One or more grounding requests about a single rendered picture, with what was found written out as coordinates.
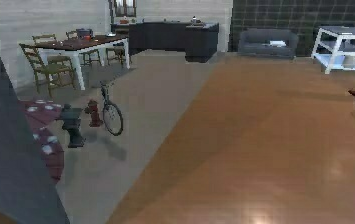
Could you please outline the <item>black bicycle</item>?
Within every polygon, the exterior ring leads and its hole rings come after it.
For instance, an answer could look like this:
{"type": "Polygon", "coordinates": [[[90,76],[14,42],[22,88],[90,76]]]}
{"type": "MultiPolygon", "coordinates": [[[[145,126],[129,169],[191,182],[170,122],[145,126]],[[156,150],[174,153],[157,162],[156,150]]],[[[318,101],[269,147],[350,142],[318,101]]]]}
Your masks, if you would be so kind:
{"type": "Polygon", "coordinates": [[[103,80],[100,82],[103,99],[102,117],[106,130],[113,136],[119,136],[123,132],[123,116],[119,107],[110,100],[109,88],[113,81],[103,80]]]}

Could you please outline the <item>dark kitchen counter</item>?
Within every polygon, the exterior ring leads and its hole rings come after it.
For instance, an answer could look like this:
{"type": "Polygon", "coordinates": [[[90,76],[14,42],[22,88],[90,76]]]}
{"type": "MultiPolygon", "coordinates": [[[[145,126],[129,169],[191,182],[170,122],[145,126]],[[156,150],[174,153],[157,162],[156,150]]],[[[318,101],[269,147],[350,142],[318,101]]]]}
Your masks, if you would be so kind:
{"type": "Polygon", "coordinates": [[[185,53],[187,62],[207,62],[218,45],[218,23],[195,26],[189,22],[152,21],[112,24],[111,31],[129,36],[129,52],[165,50],[185,53]]]}

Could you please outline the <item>red fire hydrant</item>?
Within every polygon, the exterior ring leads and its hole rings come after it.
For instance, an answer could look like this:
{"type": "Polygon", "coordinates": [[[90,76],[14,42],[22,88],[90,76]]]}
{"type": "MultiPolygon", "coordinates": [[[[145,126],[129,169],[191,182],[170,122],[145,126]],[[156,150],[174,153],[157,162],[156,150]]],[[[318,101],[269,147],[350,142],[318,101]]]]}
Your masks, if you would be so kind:
{"type": "Polygon", "coordinates": [[[90,127],[100,127],[103,124],[98,112],[98,103],[95,100],[90,100],[88,102],[84,112],[91,116],[91,121],[89,123],[90,127]]]}

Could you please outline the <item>olive wooden chair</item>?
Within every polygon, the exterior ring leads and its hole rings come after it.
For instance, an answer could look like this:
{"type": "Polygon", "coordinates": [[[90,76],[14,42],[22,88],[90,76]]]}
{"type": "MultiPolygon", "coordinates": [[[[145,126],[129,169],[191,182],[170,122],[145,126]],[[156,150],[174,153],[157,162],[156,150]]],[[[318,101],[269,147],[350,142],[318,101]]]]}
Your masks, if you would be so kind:
{"type": "MultiPolygon", "coordinates": [[[[78,38],[76,30],[68,31],[66,33],[66,36],[68,40],[78,38]]],[[[99,50],[91,50],[91,51],[84,52],[82,53],[82,58],[83,58],[83,65],[92,66],[94,62],[101,63],[99,50]]]]}
{"type": "MultiPolygon", "coordinates": [[[[129,29],[128,28],[115,28],[113,33],[119,34],[119,35],[128,35],[129,29]]],[[[124,50],[123,43],[114,44],[112,47],[106,48],[105,54],[106,54],[106,60],[108,63],[110,63],[113,60],[116,60],[121,65],[124,65],[125,50],[124,50]]]]}
{"type": "Polygon", "coordinates": [[[72,86],[74,83],[75,69],[64,63],[44,63],[38,49],[33,45],[19,44],[23,54],[32,67],[37,92],[40,92],[40,86],[46,84],[48,94],[53,96],[52,91],[56,88],[72,86]]]}
{"type": "MultiPolygon", "coordinates": [[[[35,44],[43,43],[43,42],[56,42],[57,38],[55,34],[43,34],[32,37],[35,44]]],[[[70,65],[71,59],[68,56],[64,56],[61,54],[50,54],[47,56],[47,61],[49,64],[57,64],[60,63],[62,65],[70,65]]]]}

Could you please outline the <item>dark grey anvil stand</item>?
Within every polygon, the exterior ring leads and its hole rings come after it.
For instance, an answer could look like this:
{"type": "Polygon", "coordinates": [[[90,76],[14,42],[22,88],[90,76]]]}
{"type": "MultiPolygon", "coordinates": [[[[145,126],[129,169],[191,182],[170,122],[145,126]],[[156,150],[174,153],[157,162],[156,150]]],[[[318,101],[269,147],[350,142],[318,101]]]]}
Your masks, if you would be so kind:
{"type": "Polygon", "coordinates": [[[62,129],[69,134],[69,148],[78,148],[84,146],[85,139],[82,137],[79,127],[81,124],[81,108],[73,108],[70,104],[65,104],[61,110],[59,120],[63,121],[62,129]]]}

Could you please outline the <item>grey sofa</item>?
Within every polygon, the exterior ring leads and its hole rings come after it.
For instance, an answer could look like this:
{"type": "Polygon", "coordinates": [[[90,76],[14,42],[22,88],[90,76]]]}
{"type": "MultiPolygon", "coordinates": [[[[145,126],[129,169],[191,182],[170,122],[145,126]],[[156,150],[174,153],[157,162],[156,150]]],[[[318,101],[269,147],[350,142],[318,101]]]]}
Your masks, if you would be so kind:
{"type": "Polygon", "coordinates": [[[240,33],[237,52],[245,56],[293,59],[296,56],[298,42],[298,35],[289,29],[249,28],[240,33]],[[287,46],[269,46],[271,40],[283,40],[287,46]]]}

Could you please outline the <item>brown top white leg table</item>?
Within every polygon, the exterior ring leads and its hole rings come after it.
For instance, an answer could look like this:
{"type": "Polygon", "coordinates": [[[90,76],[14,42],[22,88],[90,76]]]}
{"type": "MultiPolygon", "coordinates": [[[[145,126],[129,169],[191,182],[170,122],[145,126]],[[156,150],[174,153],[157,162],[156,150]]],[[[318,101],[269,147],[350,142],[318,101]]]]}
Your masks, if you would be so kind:
{"type": "Polygon", "coordinates": [[[129,37],[127,35],[96,35],[90,40],[70,39],[63,41],[42,42],[36,44],[36,47],[39,49],[39,54],[45,63],[47,63],[47,57],[52,54],[61,54],[63,56],[68,56],[71,59],[73,68],[76,71],[80,89],[84,90],[85,84],[83,73],[81,70],[79,55],[87,51],[98,50],[101,56],[101,65],[104,66],[105,60],[103,53],[105,52],[105,49],[113,47],[115,44],[120,43],[124,45],[126,67],[130,68],[129,37]]]}

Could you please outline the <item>dark pot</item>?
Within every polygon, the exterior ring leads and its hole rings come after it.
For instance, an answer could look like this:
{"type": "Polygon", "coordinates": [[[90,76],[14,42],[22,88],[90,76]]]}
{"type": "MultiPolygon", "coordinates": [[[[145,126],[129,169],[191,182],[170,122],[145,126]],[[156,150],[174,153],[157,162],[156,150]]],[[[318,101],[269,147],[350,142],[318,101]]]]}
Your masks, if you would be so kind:
{"type": "Polygon", "coordinates": [[[86,36],[93,36],[93,30],[92,29],[85,29],[85,28],[80,28],[76,30],[77,37],[79,39],[84,39],[86,36]]]}

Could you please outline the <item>maroon patterned rug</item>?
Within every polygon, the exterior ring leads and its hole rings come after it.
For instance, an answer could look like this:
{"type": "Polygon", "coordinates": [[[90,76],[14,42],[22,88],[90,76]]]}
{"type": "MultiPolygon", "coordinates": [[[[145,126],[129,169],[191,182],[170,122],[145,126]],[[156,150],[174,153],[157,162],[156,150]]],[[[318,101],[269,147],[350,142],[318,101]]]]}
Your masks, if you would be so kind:
{"type": "Polygon", "coordinates": [[[33,139],[39,146],[41,155],[52,180],[57,184],[64,169],[64,150],[48,128],[60,115],[62,106],[52,100],[20,100],[19,104],[32,130],[33,139]]]}

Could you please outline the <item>dark grey slanted panel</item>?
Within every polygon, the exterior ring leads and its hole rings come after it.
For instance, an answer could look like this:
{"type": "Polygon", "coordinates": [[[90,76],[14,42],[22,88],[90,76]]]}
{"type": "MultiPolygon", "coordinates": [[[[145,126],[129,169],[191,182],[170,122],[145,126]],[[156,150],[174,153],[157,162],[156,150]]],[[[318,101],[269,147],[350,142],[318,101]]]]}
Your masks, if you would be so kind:
{"type": "Polygon", "coordinates": [[[0,224],[70,224],[1,57],[0,224]]]}

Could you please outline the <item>white shelf table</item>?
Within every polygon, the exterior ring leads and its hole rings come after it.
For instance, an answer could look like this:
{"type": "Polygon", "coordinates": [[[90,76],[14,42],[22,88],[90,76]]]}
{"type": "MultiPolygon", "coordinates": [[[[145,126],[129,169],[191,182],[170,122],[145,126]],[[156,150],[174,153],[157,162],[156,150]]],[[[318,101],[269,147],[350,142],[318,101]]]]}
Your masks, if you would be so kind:
{"type": "Polygon", "coordinates": [[[325,74],[332,70],[355,71],[355,27],[320,26],[311,53],[325,68],[325,74]]]}

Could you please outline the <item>window with dark frame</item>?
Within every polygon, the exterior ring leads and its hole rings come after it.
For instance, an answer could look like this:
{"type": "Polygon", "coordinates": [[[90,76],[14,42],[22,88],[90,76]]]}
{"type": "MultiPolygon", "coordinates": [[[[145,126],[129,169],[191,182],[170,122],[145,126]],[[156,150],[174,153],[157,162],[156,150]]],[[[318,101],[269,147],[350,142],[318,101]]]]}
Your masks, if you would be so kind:
{"type": "Polygon", "coordinates": [[[116,16],[136,16],[136,0],[113,0],[113,8],[116,16]]]}

